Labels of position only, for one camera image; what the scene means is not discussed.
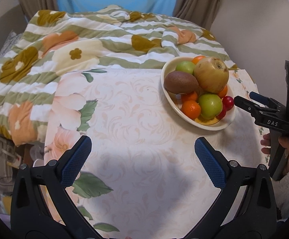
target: small orange fruit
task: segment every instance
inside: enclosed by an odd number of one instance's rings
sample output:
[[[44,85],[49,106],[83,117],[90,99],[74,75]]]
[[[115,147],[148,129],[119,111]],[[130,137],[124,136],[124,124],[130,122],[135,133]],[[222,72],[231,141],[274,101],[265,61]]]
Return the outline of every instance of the small orange fruit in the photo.
[[[197,56],[197,57],[193,58],[193,60],[191,62],[196,65],[202,58],[205,58],[205,56]]]
[[[223,97],[225,97],[225,95],[227,94],[227,85],[225,85],[224,89],[222,91],[220,91],[217,96],[219,96],[221,99]]]
[[[198,94],[197,92],[193,91],[191,93],[188,94],[182,94],[181,95],[181,101],[182,103],[186,102],[186,101],[197,101],[198,100]]]
[[[194,120],[200,116],[201,107],[196,101],[185,101],[182,104],[181,111],[184,115]]]

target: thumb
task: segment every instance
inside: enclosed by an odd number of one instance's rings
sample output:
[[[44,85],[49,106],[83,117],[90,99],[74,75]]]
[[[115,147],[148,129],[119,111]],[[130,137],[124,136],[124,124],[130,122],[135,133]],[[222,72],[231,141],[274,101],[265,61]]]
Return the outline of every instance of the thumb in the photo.
[[[282,147],[289,151],[289,137],[279,137],[278,141]]]

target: green apple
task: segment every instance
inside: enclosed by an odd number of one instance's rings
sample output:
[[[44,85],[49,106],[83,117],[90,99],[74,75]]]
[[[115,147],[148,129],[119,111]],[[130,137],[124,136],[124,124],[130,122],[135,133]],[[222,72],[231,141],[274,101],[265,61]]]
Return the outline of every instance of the green apple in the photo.
[[[213,93],[203,93],[198,99],[198,104],[201,107],[201,116],[206,120],[213,119],[222,111],[222,101]]]
[[[177,64],[175,70],[181,72],[187,72],[189,74],[194,74],[194,68],[196,65],[190,61],[182,61]]]

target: kiwi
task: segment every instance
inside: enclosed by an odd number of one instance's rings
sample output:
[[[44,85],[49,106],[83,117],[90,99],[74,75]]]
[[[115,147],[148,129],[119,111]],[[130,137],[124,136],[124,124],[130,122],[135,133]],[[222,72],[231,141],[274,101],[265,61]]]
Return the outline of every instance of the kiwi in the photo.
[[[190,93],[193,91],[199,93],[199,85],[195,77],[182,71],[168,73],[164,80],[164,87],[167,91],[174,94]]]

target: tablecloth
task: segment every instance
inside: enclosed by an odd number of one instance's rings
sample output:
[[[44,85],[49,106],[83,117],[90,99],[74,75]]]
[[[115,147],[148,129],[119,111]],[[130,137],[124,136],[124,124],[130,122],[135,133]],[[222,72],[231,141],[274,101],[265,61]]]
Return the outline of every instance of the tablecloth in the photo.
[[[200,136],[242,166],[268,162],[260,152],[260,137],[267,131],[249,113],[237,109],[233,123],[221,131],[193,126],[166,100],[161,70],[97,70],[90,73],[92,82],[79,74],[64,75],[57,88],[45,163],[58,159],[81,134],[92,139],[91,154],[67,192],[105,238],[182,238],[195,226],[220,192],[194,153]],[[230,71],[229,86],[247,99],[257,92],[245,70]],[[80,106],[79,98],[84,98]],[[66,109],[60,113],[59,107]],[[78,117],[77,128],[73,119]],[[243,189],[225,222],[234,217],[242,196]],[[61,222],[49,197],[48,205]]]

